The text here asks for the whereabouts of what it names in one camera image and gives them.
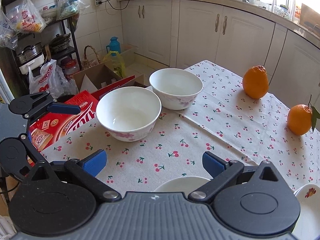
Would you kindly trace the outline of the white floral bowl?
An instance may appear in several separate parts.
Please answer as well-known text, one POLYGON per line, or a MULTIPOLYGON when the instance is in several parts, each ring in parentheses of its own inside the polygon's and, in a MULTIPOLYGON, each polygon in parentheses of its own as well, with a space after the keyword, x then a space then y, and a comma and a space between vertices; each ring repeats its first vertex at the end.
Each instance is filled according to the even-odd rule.
POLYGON ((152 131, 161 110, 161 101, 154 92, 142 87, 123 87, 99 100, 96 117, 112 137, 133 142, 152 131))
POLYGON ((162 106, 170 110, 184 110, 191 106, 203 90, 203 82, 195 74, 176 68, 155 71, 149 77, 153 92, 162 106))
POLYGON ((175 178, 155 189, 155 192, 184 192, 185 195, 195 191, 210 180, 197 176, 175 178))

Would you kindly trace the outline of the red snack box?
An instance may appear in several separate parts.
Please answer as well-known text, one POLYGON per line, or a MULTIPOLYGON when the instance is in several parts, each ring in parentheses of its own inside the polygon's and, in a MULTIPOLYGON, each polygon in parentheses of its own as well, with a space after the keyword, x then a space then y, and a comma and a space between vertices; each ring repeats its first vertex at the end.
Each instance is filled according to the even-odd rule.
POLYGON ((109 85, 103 82, 102 87, 99 89, 93 85, 87 76, 84 76, 82 87, 85 90, 66 101, 69 105, 79 106, 80 113, 76 115, 59 113, 44 115, 29 128, 32 144, 41 152, 60 138, 94 119, 96 106, 100 98, 106 93, 132 81, 134 78, 135 76, 131 75, 119 81, 114 80, 109 85))

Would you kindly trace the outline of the bumpy orange fruit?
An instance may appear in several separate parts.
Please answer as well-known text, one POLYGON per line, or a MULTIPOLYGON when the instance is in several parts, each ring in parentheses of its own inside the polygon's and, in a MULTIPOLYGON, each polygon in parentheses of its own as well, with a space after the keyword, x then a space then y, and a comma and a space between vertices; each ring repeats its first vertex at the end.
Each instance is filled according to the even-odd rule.
POLYGON ((267 72, 264 66, 257 65, 250 68, 244 75, 242 87, 252 99, 262 98, 268 91, 267 72))

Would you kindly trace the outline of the wooden cutting board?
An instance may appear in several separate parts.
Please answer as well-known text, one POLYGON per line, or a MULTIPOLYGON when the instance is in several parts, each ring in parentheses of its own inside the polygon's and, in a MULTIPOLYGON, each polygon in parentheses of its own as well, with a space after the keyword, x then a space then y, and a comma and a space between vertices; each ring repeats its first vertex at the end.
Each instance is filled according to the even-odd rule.
POLYGON ((320 15, 305 4, 302 4, 299 24, 319 36, 320 15))

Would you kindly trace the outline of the black metal storage rack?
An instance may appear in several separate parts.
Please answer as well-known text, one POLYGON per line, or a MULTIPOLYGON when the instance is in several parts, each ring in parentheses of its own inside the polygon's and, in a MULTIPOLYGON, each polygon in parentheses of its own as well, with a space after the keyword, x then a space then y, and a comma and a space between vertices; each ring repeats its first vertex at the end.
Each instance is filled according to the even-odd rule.
MULTIPOLYGON (((2 0, 2 5, 6 6, 14 1, 16 0, 2 0)), ((76 23, 82 11, 86 8, 87 6, 82 0, 57 0, 56 19, 54 22, 63 22, 64 20, 68 22, 73 49, 68 52, 65 52, 63 49, 52 52, 53 59, 61 59, 66 55, 75 53, 79 67, 82 67, 75 41, 75 30, 76 23)), ((17 15, 17 23, 14 25, 14 28, 16 28, 19 33, 36 34, 41 33, 45 29, 47 23, 31 0, 23 0, 20 9, 20 13, 17 15)))

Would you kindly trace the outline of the cherry print tablecloth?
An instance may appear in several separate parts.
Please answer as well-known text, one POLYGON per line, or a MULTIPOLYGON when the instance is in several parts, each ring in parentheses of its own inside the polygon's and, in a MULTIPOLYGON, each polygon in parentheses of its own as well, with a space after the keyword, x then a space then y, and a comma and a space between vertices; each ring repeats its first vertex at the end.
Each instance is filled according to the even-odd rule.
POLYGON ((137 142, 122 142, 93 119, 43 151, 48 161, 83 159, 96 150, 107 153, 98 179, 120 192, 153 191, 185 176, 208 178, 202 155, 210 151, 246 165, 270 161, 288 186, 319 190, 319 132, 294 135, 289 112, 274 95, 255 101, 242 89, 242 79, 209 61, 189 68, 201 78, 203 91, 183 111, 163 109, 152 132, 137 142))

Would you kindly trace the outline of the orange fruit with leaf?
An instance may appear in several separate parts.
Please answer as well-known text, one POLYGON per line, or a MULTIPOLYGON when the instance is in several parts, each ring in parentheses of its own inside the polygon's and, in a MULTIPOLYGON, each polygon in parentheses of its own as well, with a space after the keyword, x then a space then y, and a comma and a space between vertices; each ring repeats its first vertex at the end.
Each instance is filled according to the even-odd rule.
POLYGON ((310 130, 314 131, 316 128, 319 111, 311 104, 311 97, 307 105, 295 105, 289 110, 287 126, 295 135, 301 136, 310 130))

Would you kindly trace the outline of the white kitchen cabinets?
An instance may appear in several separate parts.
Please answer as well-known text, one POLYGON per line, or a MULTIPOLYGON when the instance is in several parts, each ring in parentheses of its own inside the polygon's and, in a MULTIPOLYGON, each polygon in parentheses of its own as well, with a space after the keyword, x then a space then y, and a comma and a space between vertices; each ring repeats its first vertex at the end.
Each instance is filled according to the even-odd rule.
POLYGON ((319 35, 273 12, 233 0, 120 0, 123 39, 173 68, 209 60, 243 76, 267 70, 285 105, 319 106, 319 35))

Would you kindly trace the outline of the red white plastic bag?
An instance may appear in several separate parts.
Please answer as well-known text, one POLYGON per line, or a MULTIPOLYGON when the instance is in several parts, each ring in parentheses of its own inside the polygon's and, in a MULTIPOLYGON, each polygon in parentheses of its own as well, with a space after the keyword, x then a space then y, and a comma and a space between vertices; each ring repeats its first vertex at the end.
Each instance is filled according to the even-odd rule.
POLYGON ((51 59, 40 68, 40 74, 34 76, 30 67, 28 67, 29 93, 40 93, 49 91, 54 99, 63 95, 76 94, 76 88, 73 83, 67 80, 62 68, 56 64, 56 60, 51 59))

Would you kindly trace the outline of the wicker basket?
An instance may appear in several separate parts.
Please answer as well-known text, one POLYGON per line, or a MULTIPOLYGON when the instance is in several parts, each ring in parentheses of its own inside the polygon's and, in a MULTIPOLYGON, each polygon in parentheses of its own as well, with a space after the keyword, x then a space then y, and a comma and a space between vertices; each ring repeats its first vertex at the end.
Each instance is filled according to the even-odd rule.
POLYGON ((86 70, 99 64, 101 64, 101 59, 95 48, 91 45, 85 46, 82 69, 86 70))

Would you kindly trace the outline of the white fruit-print plate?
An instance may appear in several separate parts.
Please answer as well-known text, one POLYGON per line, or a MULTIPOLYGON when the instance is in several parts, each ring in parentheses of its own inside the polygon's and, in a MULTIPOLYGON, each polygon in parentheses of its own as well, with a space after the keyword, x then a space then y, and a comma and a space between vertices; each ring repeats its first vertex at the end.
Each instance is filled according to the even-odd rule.
POLYGON ((294 195, 300 203, 300 216, 292 234, 297 239, 319 239, 320 235, 320 195, 319 186, 306 184, 294 195))

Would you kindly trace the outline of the teal thermos jug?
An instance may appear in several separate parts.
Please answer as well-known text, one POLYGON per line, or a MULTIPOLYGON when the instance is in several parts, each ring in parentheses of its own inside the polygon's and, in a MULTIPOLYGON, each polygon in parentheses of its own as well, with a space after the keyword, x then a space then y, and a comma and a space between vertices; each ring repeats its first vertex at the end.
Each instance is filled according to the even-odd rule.
POLYGON ((121 46, 116 36, 111 37, 109 45, 106 46, 106 51, 112 52, 111 56, 116 56, 117 53, 121 53, 121 46))

